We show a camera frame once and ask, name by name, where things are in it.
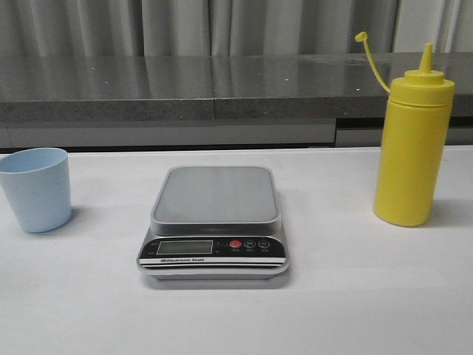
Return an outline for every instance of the lcd display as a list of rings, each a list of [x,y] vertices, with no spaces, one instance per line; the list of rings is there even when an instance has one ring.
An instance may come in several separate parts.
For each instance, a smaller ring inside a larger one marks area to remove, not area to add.
[[[212,254],[212,240],[179,240],[161,242],[157,255]]]

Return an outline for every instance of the bottle nozzle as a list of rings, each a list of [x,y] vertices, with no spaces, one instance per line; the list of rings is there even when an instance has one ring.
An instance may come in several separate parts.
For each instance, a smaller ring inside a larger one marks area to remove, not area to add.
[[[367,53],[367,57],[368,57],[368,61],[369,61],[370,66],[371,66],[371,70],[375,74],[375,77],[378,80],[378,83],[383,87],[383,89],[385,89],[388,93],[390,93],[391,90],[384,83],[383,79],[379,75],[378,70],[376,69],[376,65],[375,65],[375,62],[372,59],[370,47],[368,46],[368,41],[367,40],[368,40],[368,34],[366,32],[360,32],[358,35],[355,36],[355,41],[363,42],[364,50]]]
[[[419,72],[429,74],[432,71],[432,43],[426,44],[426,49],[423,51],[421,65]]]

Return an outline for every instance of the bottle cap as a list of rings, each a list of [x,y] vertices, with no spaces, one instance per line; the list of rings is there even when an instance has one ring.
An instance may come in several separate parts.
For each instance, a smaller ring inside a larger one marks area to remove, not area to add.
[[[399,104],[441,107],[453,102],[455,83],[443,72],[432,70],[432,44],[426,44],[418,70],[408,70],[391,83],[389,99]]]

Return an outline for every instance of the digital kitchen scale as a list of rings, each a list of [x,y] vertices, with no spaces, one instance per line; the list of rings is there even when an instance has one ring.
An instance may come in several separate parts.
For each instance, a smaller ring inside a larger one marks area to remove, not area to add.
[[[137,264],[163,280],[267,279],[285,271],[289,256],[270,170],[172,169]]]

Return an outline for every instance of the white tabletop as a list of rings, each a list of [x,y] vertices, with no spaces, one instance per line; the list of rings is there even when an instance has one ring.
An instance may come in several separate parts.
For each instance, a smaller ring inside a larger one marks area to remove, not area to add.
[[[472,354],[473,148],[448,147],[431,220],[372,213],[379,149],[70,154],[73,219],[23,232],[0,193],[0,354]],[[272,169],[291,264],[165,281],[135,258],[167,171]]]

